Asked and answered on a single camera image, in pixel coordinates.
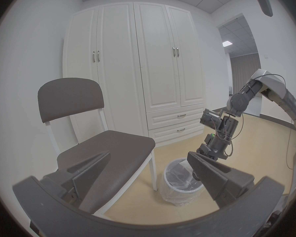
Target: cabinet door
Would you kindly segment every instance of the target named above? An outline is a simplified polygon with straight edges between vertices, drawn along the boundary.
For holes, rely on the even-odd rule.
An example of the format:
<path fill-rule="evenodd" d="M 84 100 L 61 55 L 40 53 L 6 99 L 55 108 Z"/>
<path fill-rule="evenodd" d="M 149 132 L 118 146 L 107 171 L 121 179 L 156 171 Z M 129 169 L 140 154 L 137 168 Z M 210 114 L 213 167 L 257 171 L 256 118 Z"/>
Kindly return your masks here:
<path fill-rule="evenodd" d="M 97 65 L 93 63 L 91 44 L 96 38 L 99 7 L 82 11 L 71 17 L 67 28 L 62 69 L 63 77 L 80 77 L 98 80 Z M 97 110 L 70 116 L 71 123 L 79 143 L 103 131 Z"/>
<path fill-rule="evenodd" d="M 166 6 L 175 48 L 178 48 L 181 106 L 205 103 L 198 36 L 189 11 Z"/>
<path fill-rule="evenodd" d="M 134 3 L 146 111 L 180 107 L 180 84 L 174 41 L 165 6 Z"/>
<path fill-rule="evenodd" d="M 148 136 L 132 2 L 100 6 L 97 52 L 109 129 Z"/>

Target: plastic bag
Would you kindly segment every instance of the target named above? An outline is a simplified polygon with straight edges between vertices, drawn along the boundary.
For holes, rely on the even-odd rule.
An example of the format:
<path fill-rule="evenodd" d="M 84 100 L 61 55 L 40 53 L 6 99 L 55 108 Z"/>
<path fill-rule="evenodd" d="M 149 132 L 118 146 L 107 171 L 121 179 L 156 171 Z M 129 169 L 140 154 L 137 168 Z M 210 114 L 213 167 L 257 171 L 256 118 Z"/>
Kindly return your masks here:
<path fill-rule="evenodd" d="M 193 169 L 186 159 L 177 159 L 165 169 L 160 183 L 160 194 L 165 201 L 184 206 L 203 191 L 203 184 L 192 176 Z"/>

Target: chair backrest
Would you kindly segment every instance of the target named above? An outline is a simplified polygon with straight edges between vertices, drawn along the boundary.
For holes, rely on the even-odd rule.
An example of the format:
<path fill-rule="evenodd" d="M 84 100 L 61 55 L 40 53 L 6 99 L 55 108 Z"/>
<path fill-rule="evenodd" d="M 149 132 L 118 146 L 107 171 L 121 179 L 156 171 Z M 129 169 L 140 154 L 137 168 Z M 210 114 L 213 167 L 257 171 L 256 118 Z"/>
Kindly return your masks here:
<path fill-rule="evenodd" d="M 38 91 L 42 122 L 104 108 L 99 84 L 84 78 L 60 78 L 45 83 Z"/>

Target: drawer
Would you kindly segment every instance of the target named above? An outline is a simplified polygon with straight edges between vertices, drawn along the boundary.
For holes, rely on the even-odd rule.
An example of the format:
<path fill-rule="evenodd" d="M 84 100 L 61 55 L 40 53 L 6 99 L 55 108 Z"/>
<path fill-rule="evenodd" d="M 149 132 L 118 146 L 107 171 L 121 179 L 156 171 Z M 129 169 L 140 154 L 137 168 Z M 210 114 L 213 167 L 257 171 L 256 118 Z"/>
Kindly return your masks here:
<path fill-rule="evenodd" d="M 156 142 L 156 147 L 171 144 L 203 133 L 204 125 L 199 118 L 179 124 L 149 130 L 149 137 Z"/>
<path fill-rule="evenodd" d="M 205 103 L 147 113 L 148 129 L 150 130 L 168 125 L 179 124 L 194 119 L 198 119 L 199 121 L 204 110 Z"/>

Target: gray curtain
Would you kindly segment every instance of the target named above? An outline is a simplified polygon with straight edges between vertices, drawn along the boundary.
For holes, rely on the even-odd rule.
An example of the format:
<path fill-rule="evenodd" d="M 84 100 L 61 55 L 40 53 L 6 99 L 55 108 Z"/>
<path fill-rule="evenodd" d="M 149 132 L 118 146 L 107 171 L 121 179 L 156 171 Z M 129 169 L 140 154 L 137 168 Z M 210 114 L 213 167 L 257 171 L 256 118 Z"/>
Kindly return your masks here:
<path fill-rule="evenodd" d="M 241 90 L 255 71 L 261 68 L 261 64 L 257 53 L 231 58 L 230 61 L 235 94 Z"/>

